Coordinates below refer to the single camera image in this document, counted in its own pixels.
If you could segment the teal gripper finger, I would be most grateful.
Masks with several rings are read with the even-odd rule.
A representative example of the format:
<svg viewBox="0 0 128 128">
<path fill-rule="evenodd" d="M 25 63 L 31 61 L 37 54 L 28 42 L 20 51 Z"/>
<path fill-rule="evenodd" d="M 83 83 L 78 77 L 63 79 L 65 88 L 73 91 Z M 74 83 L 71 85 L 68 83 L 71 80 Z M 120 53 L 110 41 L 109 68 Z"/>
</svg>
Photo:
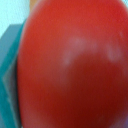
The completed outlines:
<svg viewBox="0 0 128 128">
<path fill-rule="evenodd" d="M 22 29 L 10 25 L 0 39 L 0 128 L 21 128 L 16 68 Z"/>
</svg>

